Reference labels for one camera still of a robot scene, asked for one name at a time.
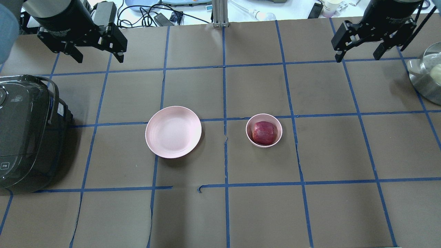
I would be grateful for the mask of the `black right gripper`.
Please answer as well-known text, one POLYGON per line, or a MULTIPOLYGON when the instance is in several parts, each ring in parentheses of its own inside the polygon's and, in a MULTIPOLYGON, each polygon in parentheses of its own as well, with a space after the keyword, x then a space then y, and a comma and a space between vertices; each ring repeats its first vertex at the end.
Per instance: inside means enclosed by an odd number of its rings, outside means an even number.
POLYGON ((367 7, 358 23, 343 21, 331 40, 335 60, 342 62, 348 50, 365 42, 382 41, 373 52, 379 61, 392 47, 401 47, 417 26, 412 15, 417 7, 367 7))

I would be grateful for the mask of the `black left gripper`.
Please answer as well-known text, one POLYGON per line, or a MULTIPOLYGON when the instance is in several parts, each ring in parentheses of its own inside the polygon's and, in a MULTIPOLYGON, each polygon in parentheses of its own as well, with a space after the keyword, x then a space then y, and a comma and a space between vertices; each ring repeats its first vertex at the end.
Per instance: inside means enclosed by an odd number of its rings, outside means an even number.
POLYGON ((119 63, 127 52, 127 38, 114 24, 114 3, 90 6, 86 0, 37 1, 39 39, 55 53, 83 62, 78 47, 94 47, 112 53, 119 63))

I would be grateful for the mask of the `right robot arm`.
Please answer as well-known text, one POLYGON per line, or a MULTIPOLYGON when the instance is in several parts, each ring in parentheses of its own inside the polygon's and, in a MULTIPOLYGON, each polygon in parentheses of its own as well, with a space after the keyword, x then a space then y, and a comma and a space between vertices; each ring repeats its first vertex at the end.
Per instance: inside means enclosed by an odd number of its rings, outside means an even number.
POLYGON ((373 52, 377 61, 393 47, 405 50, 437 9, 433 7, 417 26, 412 15, 422 9, 423 3, 423 0, 371 0, 358 23, 343 21, 333 36, 336 62, 340 63, 350 49, 368 42, 380 42, 373 52))

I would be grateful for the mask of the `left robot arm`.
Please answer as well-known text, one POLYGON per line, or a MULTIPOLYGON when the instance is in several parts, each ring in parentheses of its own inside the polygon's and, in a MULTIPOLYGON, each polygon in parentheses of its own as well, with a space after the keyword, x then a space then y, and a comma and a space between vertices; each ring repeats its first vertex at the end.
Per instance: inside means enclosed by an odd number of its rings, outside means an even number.
POLYGON ((38 22, 37 35, 52 52, 82 63, 78 47, 94 47, 123 63, 127 39, 115 23, 115 3, 104 1, 91 7, 86 0, 2 0, 1 63, 9 58, 19 36, 22 9, 38 22))

